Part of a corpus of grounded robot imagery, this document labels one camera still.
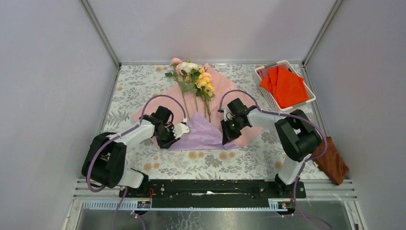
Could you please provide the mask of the pink and purple wrapping paper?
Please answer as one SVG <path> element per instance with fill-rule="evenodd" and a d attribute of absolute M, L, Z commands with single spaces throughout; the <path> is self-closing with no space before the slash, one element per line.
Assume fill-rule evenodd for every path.
<path fill-rule="evenodd" d="M 222 128 L 221 120 L 224 115 L 218 112 L 219 107 L 226 105 L 235 98 L 239 98 L 246 106 L 254 104 L 252 99 L 241 93 L 236 92 L 237 85 L 214 68 L 207 66 L 207 72 L 212 75 L 212 85 L 215 89 L 215 97 L 210 101 L 211 122 L 204 117 L 203 103 L 201 99 L 197 100 L 198 109 L 196 109 L 194 96 L 190 93 L 186 94 L 187 106 L 190 114 L 188 126 L 191 129 L 190 134 L 184 135 L 175 142 L 169 150 L 231 150 L 239 147 L 244 147 L 254 140 L 263 129 L 261 127 L 246 127 L 242 130 L 242 135 L 225 145 L 222 144 Z M 155 112 L 159 106 L 164 106 L 170 109 L 174 114 L 174 123 L 177 124 L 183 119 L 184 107 L 180 88 L 177 84 L 163 93 L 162 97 L 154 99 L 147 105 L 146 110 L 140 109 L 133 120 L 138 121 L 142 114 L 150 115 Z"/>

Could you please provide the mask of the yellow fake flower bunch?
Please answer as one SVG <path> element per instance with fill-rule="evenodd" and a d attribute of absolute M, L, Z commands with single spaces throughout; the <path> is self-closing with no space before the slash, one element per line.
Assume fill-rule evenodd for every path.
<path fill-rule="evenodd" d="M 188 91 L 192 92 L 196 98 L 200 97 L 203 103 L 204 117 L 211 122 L 210 101 L 215 97 L 215 89 L 212 85 L 212 75 L 206 70 L 206 67 L 192 68 L 187 73 L 185 80 Z"/>

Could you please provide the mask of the white fake flower stem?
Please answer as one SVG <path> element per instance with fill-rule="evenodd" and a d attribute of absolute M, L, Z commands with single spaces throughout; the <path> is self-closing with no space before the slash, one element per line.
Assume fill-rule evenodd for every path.
<path fill-rule="evenodd" d="M 198 109 L 197 105 L 197 96 L 200 96 L 201 90 L 198 87 L 199 80 L 201 79 L 201 75 L 205 72 L 203 67 L 200 67 L 196 63 L 191 62 L 182 62 L 177 66 L 177 69 L 180 73 L 180 79 L 184 82 L 182 87 L 185 91 L 185 99 L 186 94 L 191 93 L 194 95 L 194 101 L 196 109 Z"/>

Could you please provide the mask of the pink fake flower stem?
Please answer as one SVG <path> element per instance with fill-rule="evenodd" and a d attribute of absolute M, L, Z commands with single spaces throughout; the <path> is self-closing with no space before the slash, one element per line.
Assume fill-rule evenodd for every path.
<path fill-rule="evenodd" d="M 176 83 L 178 84 L 180 91 L 181 91 L 181 95 L 182 95 L 182 99 L 183 99 L 183 103 L 184 103 L 184 109 L 186 111 L 187 118 L 190 119 L 190 114 L 189 114 L 189 110 L 188 110 L 188 107 L 186 104 L 186 99 L 185 99 L 185 91 L 183 90 L 183 87 L 182 87 L 184 82 L 180 79 L 180 73 L 177 69 L 177 66 L 181 63 L 182 63 L 182 60 L 180 58 L 177 58 L 177 57 L 172 58 L 170 61 L 170 66 L 173 67 L 173 71 L 166 72 L 165 77 L 174 78 Z"/>

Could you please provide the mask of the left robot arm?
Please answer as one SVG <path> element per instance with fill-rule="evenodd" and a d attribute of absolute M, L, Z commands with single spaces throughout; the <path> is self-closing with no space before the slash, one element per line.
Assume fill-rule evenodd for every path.
<path fill-rule="evenodd" d="M 141 115 L 140 121 L 122 133 L 105 132 L 97 135 L 89 148 L 81 174 L 86 178 L 88 188 L 98 192 L 105 187 L 130 187 L 137 197 L 148 192 L 147 176 L 126 165 L 126 154 L 147 139 L 155 138 L 161 149 L 168 149 L 181 136 L 189 133 L 187 116 L 174 124 L 174 113 L 159 106 L 150 115 Z"/>

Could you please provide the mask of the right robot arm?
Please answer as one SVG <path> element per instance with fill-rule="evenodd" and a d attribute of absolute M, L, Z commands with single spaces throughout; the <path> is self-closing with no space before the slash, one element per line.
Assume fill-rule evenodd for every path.
<path fill-rule="evenodd" d="M 224 145 L 238 139 L 246 127 L 261 127 L 277 132 L 287 155 L 274 185 L 275 193 L 281 197 L 293 192 L 293 183 L 298 180 L 310 155 L 320 144 L 327 142 L 320 128 L 299 109 L 290 114 L 277 113 L 263 110 L 257 105 L 248 107 L 236 98 L 218 111 L 224 115 L 221 121 Z"/>

